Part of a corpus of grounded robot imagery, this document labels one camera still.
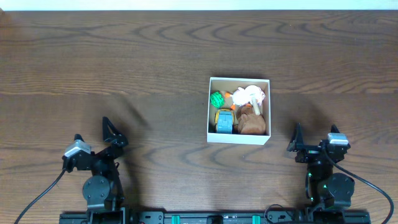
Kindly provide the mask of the grey yellow toy car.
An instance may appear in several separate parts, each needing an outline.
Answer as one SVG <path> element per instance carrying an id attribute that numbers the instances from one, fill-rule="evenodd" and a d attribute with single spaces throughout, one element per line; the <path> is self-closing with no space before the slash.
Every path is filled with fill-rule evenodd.
<path id="1" fill-rule="evenodd" d="M 215 115 L 216 132 L 220 134 L 232 134 L 234 125 L 234 111 L 220 109 Z"/>

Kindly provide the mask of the brown plush bear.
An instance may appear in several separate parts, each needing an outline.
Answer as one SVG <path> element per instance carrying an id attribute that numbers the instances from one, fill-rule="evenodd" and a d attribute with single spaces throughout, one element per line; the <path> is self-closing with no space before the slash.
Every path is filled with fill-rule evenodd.
<path id="1" fill-rule="evenodd" d="M 237 124 L 234 125 L 234 130 L 238 134 L 245 135 L 265 135 L 266 122 L 262 115 L 256 115 L 252 107 L 243 106 L 238 109 Z"/>

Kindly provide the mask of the pink white duck toy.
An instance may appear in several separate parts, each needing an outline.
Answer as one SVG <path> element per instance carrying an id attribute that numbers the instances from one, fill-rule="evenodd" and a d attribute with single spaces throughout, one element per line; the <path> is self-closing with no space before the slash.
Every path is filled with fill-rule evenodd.
<path id="1" fill-rule="evenodd" d="M 231 109 L 235 110 L 237 106 L 245 106 L 247 104 L 261 106 L 266 94 L 259 86 L 249 85 L 246 88 L 239 87 L 233 93 L 226 92 L 224 97 L 232 100 Z"/>

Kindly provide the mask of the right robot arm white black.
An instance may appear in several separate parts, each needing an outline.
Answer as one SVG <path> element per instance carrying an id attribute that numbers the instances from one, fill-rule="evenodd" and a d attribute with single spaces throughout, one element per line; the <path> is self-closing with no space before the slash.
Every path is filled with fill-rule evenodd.
<path id="1" fill-rule="evenodd" d="M 296 162 L 307 165 L 305 193 L 312 201 L 304 211 L 308 221 L 324 220 L 333 212 L 342 215 L 343 210 L 351 206 L 354 180 L 346 174 L 333 172 L 350 147 L 346 135 L 335 125 L 317 146 L 305 144 L 301 125 L 296 125 L 287 151 L 297 154 Z"/>

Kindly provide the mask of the green round toy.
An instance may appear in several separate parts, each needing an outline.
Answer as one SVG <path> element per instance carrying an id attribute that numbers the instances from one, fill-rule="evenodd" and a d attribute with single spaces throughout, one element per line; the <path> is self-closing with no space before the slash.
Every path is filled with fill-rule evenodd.
<path id="1" fill-rule="evenodd" d="M 215 108 L 222 108 L 222 106 L 224 105 L 223 95 L 219 91 L 212 93 L 210 95 L 210 104 L 213 105 Z"/>

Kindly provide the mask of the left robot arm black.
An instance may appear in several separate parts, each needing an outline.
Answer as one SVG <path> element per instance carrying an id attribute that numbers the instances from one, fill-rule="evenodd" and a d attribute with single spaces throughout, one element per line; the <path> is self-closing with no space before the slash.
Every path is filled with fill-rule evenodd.
<path id="1" fill-rule="evenodd" d="M 62 157 L 63 170 L 68 173 L 74 169 L 91 171 L 92 177 L 82 188 L 89 220 L 96 214 L 120 211 L 124 202 L 118 163 L 115 160 L 124 154 L 123 147 L 128 145 L 128 140 L 105 116 L 102 119 L 102 132 L 103 141 L 109 144 L 102 151 L 95 153 L 82 136 L 76 134 Z"/>

